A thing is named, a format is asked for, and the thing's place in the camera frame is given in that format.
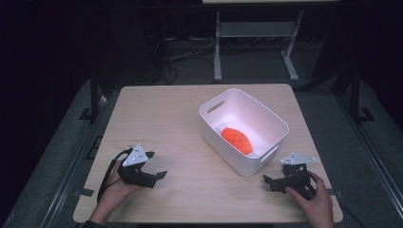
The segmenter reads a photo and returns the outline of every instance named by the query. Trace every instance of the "floor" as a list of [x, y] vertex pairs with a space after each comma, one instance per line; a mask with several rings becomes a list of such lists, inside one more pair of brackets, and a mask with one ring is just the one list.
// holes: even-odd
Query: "floor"
[[[320, 44], [296, 44], [292, 59], [300, 79], [291, 82], [279, 54], [286, 44], [284, 42], [276, 41], [264, 47], [227, 49], [222, 55], [221, 84], [285, 83], [298, 88], [310, 83]], [[172, 41], [171, 56], [185, 53], [194, 46], [197, 45]], [[172, 85], [212, 84], [212, 57], [212, 53], [207, 52], [173, 62], [171, 66], [174, 69], [164, 70], [166, 80]], [[343, 95], [332, 93], [335, 79], [309, 91], [296, 91], [296, 97], [337, 200], [345, 208], [344, 219], [336, 227], [403, 227], [403, 216], [396, 209], [398, 202], [393, 200], [390, 182], [384, 181], [385, 172], [371, 159], [378, 156], [386, 166], [392, 183], [397, 189], [403, 189], [403, 167], [399, 163], [403, 159], [402, 131], [364, 82], [361, 82], [359, 107], [368, 108], [374, 121], [354, 123], [348, 111], [350, 92], [348, 90]], [[154, 85], [164, 85], [166, 80], [161, 79]], [[80, 119], [83, 110], [90, 107], [89, 82], [82, 86], [4, 227], [81, 226], [72, 219], [72, 214], [119, 92], [117, 88], [102, 96], [100, 116], [90, 124], [89, 120]], [[109, 224], [109, 227], [137, 226], [142, 227]], [[274, 224], [274, 227], [310, 226]]]

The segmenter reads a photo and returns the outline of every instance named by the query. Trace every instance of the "wooden table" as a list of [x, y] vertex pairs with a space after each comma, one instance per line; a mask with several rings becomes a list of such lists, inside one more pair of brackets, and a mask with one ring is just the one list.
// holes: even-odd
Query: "wooden table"
[[[251, 178], [240, 176], [203, 139], [199, 108], [223, 91], [236, 87], [277, 113], [290, 127], [276, 155]], [[134, 223], [283, 223], [304, 222], [303, 212], [287, 194], [273, 193], [262, 175], [283, 178], [280, 159], [291, 152], [315, 157], [308, 169], [332, 188], [317, 149], [288, 85], [170, 85], [122, 89], [85, 189], [74, 213], [87, 220], [105, 171], [116, 155], [140, 143], [155, 151], [143, 171], [167, 170], [153, 189], [132, 195], [109, 221]], [[335, 197], [335, 222], [342, 213]]]

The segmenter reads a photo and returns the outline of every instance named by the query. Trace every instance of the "gray carpet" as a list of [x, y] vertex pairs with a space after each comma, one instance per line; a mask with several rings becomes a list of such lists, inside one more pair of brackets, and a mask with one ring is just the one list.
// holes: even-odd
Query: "gray carpet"
[[[301, 79], [290, 82], [277, 52], [252, 51], [222, 56], [222, 84], [287, 83], [293, 87], [309, 82], [317, 56], [317, 47], [300, 46], [293, 55]], [[211, 63], [212, 54], [199, 55]], [[211, 84], [213, 68], [205, 61], [188, 59], [173, 63], [178, 72], [174, 85]], [[309, 92], [296, 92], [299, 106], [324, 163], [338, 201], [366, 227], [403, 227], [388, 192], [371, 163], [367, 145], [359, 132], [368, 136], [379, 157], [387, 165], [396, 184], [402, 189], [401, 153], [403, 134], [379, 104], [370, 88], [362, 84], [360, 106], [368, 107], [375, 122], [357, 126], [346, 112], [345, 96], [330, 92], [332, 80]], [[101, 115], [94, 124], [79, 120], [89, 107], [89, 83], [77, 94], [43, 158], [32, 174], [4, 227], [79, 227], [72, 219], [78, 191], [84, 186], [92, 165], [88, 153], [96, 151], [94, 142], [104, 134], [119, 89], [101, 105]], [[359, 227], [347, 211], [336, 227]], [[122, 227], [110, 224], [109, 227]], [[125, 224], [124, 227], [136, 227]], [[309, 227], [308, 224], [276, 224], [275, 227]]]

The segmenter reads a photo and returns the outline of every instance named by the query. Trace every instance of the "metal stand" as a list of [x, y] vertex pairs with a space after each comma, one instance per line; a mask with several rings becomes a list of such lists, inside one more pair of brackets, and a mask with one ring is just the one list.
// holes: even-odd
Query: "metal stand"
[[290, 79], [297, 81], [298, 76], [290, 59], [294, 43], [297, 39], [299, 26], [303, 16], [303, 10], [297, 14], [294, 22], [225, 22], [220, 19], [220, 12], [217, 12], [216, 20], [216, 51], [214, 53], [214, 80], [220, 82], [221, 59], [220, 42], [221, 37], [289, 37], [290, 43], [287, 49], [281, 51], [281, 57], [287, 67]]

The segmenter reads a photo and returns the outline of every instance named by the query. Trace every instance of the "human hand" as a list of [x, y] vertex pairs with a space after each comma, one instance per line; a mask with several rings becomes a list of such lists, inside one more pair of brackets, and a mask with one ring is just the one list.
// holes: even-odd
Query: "human hand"
[[317, 183], [317, 193], [311, 200], [305, 199], [296, 190], [290, 187], [286, 187], [285, 191], [290, 194], [302, 208], [309, 223], [314, 228], [335, 227], [333, 222], [333, 201], [327, 192], [325, 183], [317, 174], [310, 171], [309, 174]]
[[109, 179], [106, 182], [106, 189], [89, 220], [106, 225], [110, 214], [132, 193], [142, 188], [141, 186], [126, 184], [120, 180], [118, 168], [121, 163], [122, 160], [116, 161]]

